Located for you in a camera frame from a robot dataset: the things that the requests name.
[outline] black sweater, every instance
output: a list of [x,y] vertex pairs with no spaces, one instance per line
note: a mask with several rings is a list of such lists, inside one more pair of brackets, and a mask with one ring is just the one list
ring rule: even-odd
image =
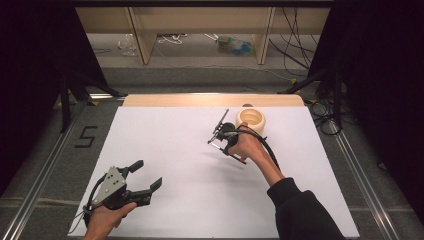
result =
[[275,205],[280,239],[345,239],[315,195],[311,191],[301,192],[293,178],[278,181],[267,193]]

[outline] white table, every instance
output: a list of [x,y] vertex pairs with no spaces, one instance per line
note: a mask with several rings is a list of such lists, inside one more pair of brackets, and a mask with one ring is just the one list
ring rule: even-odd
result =
[[[229,109],[225,121],[234,122],[242,108]],[[346,238],[359,237],[308,109],[259,109],[267,119],[267,142],[284,175],[293,177],[301,190],[315,193]],[[134,210],[110,236],[278,238],[275,209],[256,165],[240,164],[207,144],[224,111],[225,107],[119,108],[79,210],[110,166],[126,167],[142,159],[144,167],[127,178],[128,189],[147,189],[159,177],[163,185],[151,205]],[[81,223],[70,236],[83,236],[85,230]]]

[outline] white tabletop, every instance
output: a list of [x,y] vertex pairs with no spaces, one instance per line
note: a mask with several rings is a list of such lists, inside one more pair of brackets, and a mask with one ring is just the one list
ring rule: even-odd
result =
[[[229,109],[224,122],[234,122],[242,110]],[[359,237],[308,109],[259,109],[283,174],[315,193],[345,237]],[[162,187],[151,205],[131,212],[110,236],[278,238],[269,187],[256,165],[243,165],[207,144],[224,112],[225,107],[120,107],[78,213],[110,166],[141,159],[144,167],[128,175],[127,189],[148,189],[160,177]],[[85,231],[80,223],[70,236]]]

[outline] beige ring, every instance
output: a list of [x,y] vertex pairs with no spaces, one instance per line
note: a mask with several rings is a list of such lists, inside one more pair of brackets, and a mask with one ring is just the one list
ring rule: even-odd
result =
[[266,120],[264,114],[261,111],[254,108],[241,110],[236,117],[236,127],[240,126],[242,122],[247,122],[248,127],[262,136]]

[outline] person's left hand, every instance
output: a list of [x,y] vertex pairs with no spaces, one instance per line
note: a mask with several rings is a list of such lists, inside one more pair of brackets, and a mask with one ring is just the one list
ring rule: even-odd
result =
[[128,203],[117,210],[109,210],[105,206],[94,209],[90,217],[84,240],[97,240],[106,238],[112,229],[117,228],[123,217],[137,207],[136,203]]

